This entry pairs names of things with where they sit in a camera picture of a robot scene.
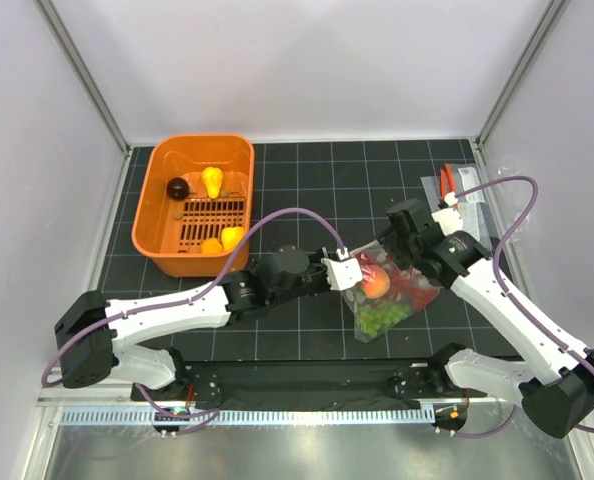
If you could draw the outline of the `orange plastic basket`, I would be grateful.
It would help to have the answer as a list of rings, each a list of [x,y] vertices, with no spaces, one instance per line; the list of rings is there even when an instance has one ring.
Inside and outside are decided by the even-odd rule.
[[[206,167],[224,173],[221,195],[210,199],[201,181]],[[252,219],[255,151],[236,134],[187,134],[169,137],[150,154],[132,228],[139,253],[171,277],[215,277],[231,254],[203,255],[201,243],[218,238],[225,227],[247,230]],[[184,178],[190,195],[170,199],[166,186]]]

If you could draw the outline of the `clear dotted zip bag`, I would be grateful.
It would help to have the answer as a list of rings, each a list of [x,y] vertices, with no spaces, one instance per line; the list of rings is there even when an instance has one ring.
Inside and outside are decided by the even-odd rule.
[[[352,253],[363,279],[343,292],[353,316],[355,338],[368,343],[425,309],[440,293],[414,267],[401,270],[374,241]]]

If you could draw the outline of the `green toy grapes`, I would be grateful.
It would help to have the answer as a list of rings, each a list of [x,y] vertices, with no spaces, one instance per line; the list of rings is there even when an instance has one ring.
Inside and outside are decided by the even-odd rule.
[[[411,314],[411,308],[403,304],[364,305],[358,308],[355,326],[361,334],[369,339],[374,339]]]

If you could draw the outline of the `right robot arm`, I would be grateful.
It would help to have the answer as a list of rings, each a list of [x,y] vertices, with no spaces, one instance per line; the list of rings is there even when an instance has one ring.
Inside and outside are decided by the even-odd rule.
[[[377,238],[400,269],[413,267],[475,308],[521,357],[514,363],[450,344],[427,372],[440,396],[474,389],[521,408],[562,439],[594,410],[594,348],[568,334],[496,270],[492,253],[463,230],[458,212],[417,199],[391,207]]]

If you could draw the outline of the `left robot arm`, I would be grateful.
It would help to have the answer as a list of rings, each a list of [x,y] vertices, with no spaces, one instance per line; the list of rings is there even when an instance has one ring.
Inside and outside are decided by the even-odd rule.
[[[138,300],[108,301],[99,290],[81,294],[54,327],[59,384],[84,388],[107,378],[141,384],[167,400],[185,395],[189,379],[180,353],[146,342],[180,331],[256,321],[285,303],[331,291],[337,254],[284,246],[247,269],[201,285]]]

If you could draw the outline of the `peach toy fruit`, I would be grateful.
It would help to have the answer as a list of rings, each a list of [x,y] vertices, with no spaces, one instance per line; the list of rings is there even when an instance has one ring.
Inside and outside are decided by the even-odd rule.
[[[377,265],[367,265],[362,268],[362,290],[368,299],[383,297],[390,289],[390,277],[386,271]]]

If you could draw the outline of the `red toy lobster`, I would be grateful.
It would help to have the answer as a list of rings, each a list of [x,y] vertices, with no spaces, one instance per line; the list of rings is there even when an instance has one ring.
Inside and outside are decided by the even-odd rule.
[[[430,304],[439,294],[438,287],[413,267],[400,270],[385,253],[361,252],[356,255],[361,269],[367,265],[383,268],[390,277],[390,289],[381,298],[368,299],[361,287],[362,281],[351,291],[349,299],[357,305],[379,306],[386,303],[408,305],[417,312]]]

